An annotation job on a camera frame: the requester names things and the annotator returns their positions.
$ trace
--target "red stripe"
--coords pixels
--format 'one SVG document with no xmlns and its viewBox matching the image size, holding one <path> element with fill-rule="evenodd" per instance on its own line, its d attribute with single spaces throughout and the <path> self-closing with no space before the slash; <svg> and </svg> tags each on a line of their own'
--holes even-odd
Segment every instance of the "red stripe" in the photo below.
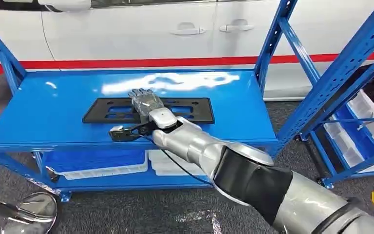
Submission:
<svg viewBox="0 0 374 234">
<path fill-rule="evenodd" d="M 313 62 L 332 62 L 338 54 L 310 55 Z M 25 69 L 83 69 L 83 68 L 134 68 L 134 67 L 188 67 L 248 65 L 256 63 L 257 56 L 221 57 L 221 58 L 154 58 L 120 60 L 74 60 L 74 61 L 21 61 Z M 368 57 L 374 60 L 374 52 Z M 296 55 L 273 56 L 270 63 L 297 63 Z"/>
</svg>

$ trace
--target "black cable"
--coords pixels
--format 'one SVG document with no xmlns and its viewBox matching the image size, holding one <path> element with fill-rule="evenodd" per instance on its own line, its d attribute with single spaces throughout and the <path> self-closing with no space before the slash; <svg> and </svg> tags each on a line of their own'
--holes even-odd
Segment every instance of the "black cable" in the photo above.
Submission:
<svg viewBox="0 0 374 234">
<path fill-rule="evenodd" d="M 144 139 L 147 139 L 147 140 L 149 140 L 149 141 L 151 141 L 153 144 L 154 144 L 154 141 L 151 139 L 151 138 L 149 138 L 149 137 L 147 137 L 147 136 L 143 136 L 143 135 L 138 135 L 138 136 L 140 136 L 140 137 L 142 137 L 142 138 L 144 138 Z M 202 179 L 200 179 L 200 178 L 198 178 L 197 176 L 195 176 L 195 175 L 193 175 L 193 174 L 191 174 L 190 172 L 188 172 L 186 169 L 184 169 L 184 167 L 182 167 L 178 162 L 176 162 L 176 160 L 174 160 L 166 151 L 164 151 L 164 150 L 162 150 L 162 149 L 160 149 L 171 161 L 173 161 L 181 170 L 183 170 L 185 173 L 187 173 L 189 176 L 191 176 L 191 177 L 193 177 L 194 179 L 196 179 L 196 180 L 198 180 L 198 181 L 200 181 L 201 183 L 204 183 L 204 184 L 208 184 L 208 185 L 213 185 L 212 183 L 210 183 L 210 182 L 207 182 L 207 181 L 205 181 L 205 180 L 202 180 Z"/>
</svg>

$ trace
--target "black arm joint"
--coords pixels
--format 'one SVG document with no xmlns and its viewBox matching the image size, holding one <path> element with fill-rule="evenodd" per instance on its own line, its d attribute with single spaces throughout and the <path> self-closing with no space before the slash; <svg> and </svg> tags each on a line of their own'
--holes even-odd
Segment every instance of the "black arm joint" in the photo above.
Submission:
<svg viewBox="0 0 374 234">
<path fill-rule="evenodd" d="M 214 183 L 230 196 L 253 206 L 273 225 L 293 173 L 259 164 L 226 147 Z"/>
</svg>

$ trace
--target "blue shelf frame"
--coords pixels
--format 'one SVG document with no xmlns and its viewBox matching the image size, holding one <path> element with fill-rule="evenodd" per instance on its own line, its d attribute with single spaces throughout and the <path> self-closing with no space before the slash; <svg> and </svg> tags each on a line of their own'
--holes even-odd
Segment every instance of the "blue shelf frame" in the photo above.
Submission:
<svg viewBox="0 0 374 234">
<path fill-rule="evenodd" d="M 344 92 L 336 101 L 332 102 L 329 108 L 326 108 L 323 112 L 321 111 L 323 106 L 330 100 L 336 91 L 338 91 L 346 80 L 360 67 L 363 61 L 365 61 L 374 51 L 374 11 L 340 52 L 335 61 L 329 66 L 323 75 L 320 76 L 301 41 L 298 39 L 295 31 L 288 22 L 296 3 L 297 0 L 280 1 L 259 59 L 256 63 L 255 74 L 258 78 L 261 89 L 264 90 L 265 76 L 269 61 L 279 43 L 281 35 L 284 34 L 290 43 L 292 50 L 299 59 L 299 62 L 301 63 L 301 66 L 313 88 L 279 130 L 277 133 L 279 144 L 269 152 L 271 155 L 278 154 L 289 143 L 289 141 L 298 135 L 302 140 L 307 140 L 308 137 L 311 137 L 312 141 L 317 146 L 320 156 L 332 175 L 330 178 L 322 179 L 327 188 L 331 188 L 334 182 L 349 177 L 374 175 L 374 173 L 357 173 L 374 165 L 374 155 L 369 156 L 362 163 L 350 168 L 346 161 L 344 161 L 343 156 L 340 155 L 340 152 L 338 156 L 342 161 L 345 170 L 341 173 L 337 173 L 315 133 L 315 130 L 324 123 L 331 122 L 328 118 L 335 113 L 336 110 L 343 108 L 345 103 L 354 97 L 354 95 L 374 77 L 373 64 L 353 85 L 348 88 L 346 92 Z M 374 120 L 374 118 L 340 119 L 333 122 L 341 122 L 344 127 L 347 127 L 355 125 L 355 122 L 363 122 L 366 120 Z M 332 140 L 331 143 L 335 148 L 336 144 Z M 367 143 L 368 146 L 371 146 L 374 149 L 372 138 L 368 138 Z"/>
<path fill-rule="evenodd" d="M 294 53 L 299 59 L 303 70 L 306 72 L 307 77 L 313 84 L 312 90 L 306 96 L 305 100 L 300 104 L 296 111 L 289 117 L 285 122 L 279 132 L 276 134 L 278 142 L 269 141 L 266 142 L 267 151 L 275 157 L 284 147 L 291 141 L 295 136 L 301 134 L 302 139 L 308 136 L 312 137 L 314 143 L 317 144 L 319 152 L 325 160 L 326 165 L 330 168 L 331 174 L 330 178 L 324 178 L 323 182 L 326 187 L 330 188 L 333 182 L 345 179 L 348 177 L 359 176 L 356 173 L 363 170 L 371 165 L 374 165 L 374 156 L 370 157 L 368 160 L 348 169 L 341 173 L 337 173 L 333 168 L 330 160 L 324 155 L 325 152 L 323 147 L 315 134 L 315 129 L 319 125 L 322 125 L 324 121 L 334 112 L 336 107 L 342 106 L 346 100 L 352 97 L 354 91 L 358 91 L 358 87 L 369 81 L 369 77 L 374 77 L 374 65 L 363 75 L 363 78 L 359 79 L 357 83 L 350 87 L 350 93 L 344 95 L 343 98 L 339 98 L 334 103 L 334 108 L 329 110 L 328 113 L 318 114 L 320 109 L 324 104 L 335 94 L 335 92 L 345 83 L 345 81 L 355 72 L 355 70 L 362 64 L 363 61 L 374 51 L 374 11 L 368 17 L 368 19 L 359 28 L 356 34 L 348 42 L 345 48 L 341 51 L 339 56 L 335 61 L 329 66 L 325 73 L 320 76 L 319 72 L 315 68 L 312 60 L 310 59 L 307 51 L 302 46 L 301 41 L 298 39 L 295 31 L 289 24 L 289 19 L 293 12 L 293 9 L 297 3 L 297 0 L 281 0 L 279 2 L 278 9 L 275 13 L 273 22 L 270 26 L 269 32 L 267 34 L 266 40 L 263 44 L 262 50 L 260 52 L 259 59 L 255 64 L 253 70 L 254 77 L 260 86 L 260 90 L 263 93 L 265 87 L 265 78 L 267 74 L 267 69 L 269 62 L 274 54 L 274 51 L 279 43 L 281 35 L 284 34 L 286 39 L 291 45 Z M 6 48 L 3 42 L 0 40 L 0 62 L 2 64 L 4 73 L 7 78 L 7 82 L 11 88 L 12 93 L 15 93 L 19 87 L 19 84 L 24 80 L 27 72 L 21 66 L 21 64 L 16 60 L 13 54 Z M 51 72 L 41 72 L 40 74 L 54 74 Z M 320 117 L 318 123 L 307 124 L 316 115 L 323 115 Z M 48 149 L 73 149 L 75 147 L 95 147 L 102 148 L 111 146 L 111 144 L 87 144 L 87 143 L 64 143 L 62 145 L 51 145 L 51 144 L 23 144 L 22 146 L 16 146 L 7 144 L 0 145 L 0 164 L 7 167 L 8 169 L 21 174 L 26 177 L 30 182 L 61 196 L 62 201 L 68 201 L 72 191 L 82 191 L 82 190 L 103 190 L 109 189 L 110 186 L 97 186 L 99 182 L 96 178 L 92 178 L 93 183 L 85 188 L 85 184 L 71 186 L 67 181 L 64 183 L 65 186 L 59 187 L 57 184 L 52 182 L 48 175 L 44 165 L 42 164 L 42 150 Z M 40 169 L 39 173 L 24 167 L 21 163 L 13 160 L 6 153 L 1 153 L 5 149 L 34 149 L 33 153 L 37 160 L 38 167 Z M 186 187 L 191 187 L 191 183 L 187 183 Z M 127 186 L 126 189 L 134 189 L 134 186 Z"/>
</svg>

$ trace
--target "car door handle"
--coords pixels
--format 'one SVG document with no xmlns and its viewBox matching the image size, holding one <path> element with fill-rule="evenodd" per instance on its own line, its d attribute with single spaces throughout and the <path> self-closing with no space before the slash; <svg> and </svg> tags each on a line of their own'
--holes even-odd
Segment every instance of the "car door handle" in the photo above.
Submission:
<svg viewBox="0 0 374 234">
<path fill-rule="evenodd" d="M 224 33 L 244 32 L 254 28 L 245 19 L 234 19 L 230 24 L 225 24 L 219 27 L 219 30 Z"/>
<path fill-rule="evenodd" d="M 220 32 L 232 33 L 232 32 L 243 32 L 249 31 L 254 28 L 254 25 L 232 25 L 226 24 L 219 27 Z"/>
<path fill-rule="evenodd" d="M 171 34 L 174 35 L 197 35 L 203 34 L 206 30 L 202 27 L 196 27 L 191 22 L 182 22 L 177 25 L 177 29 L 171 31 Z"/>
</svg>

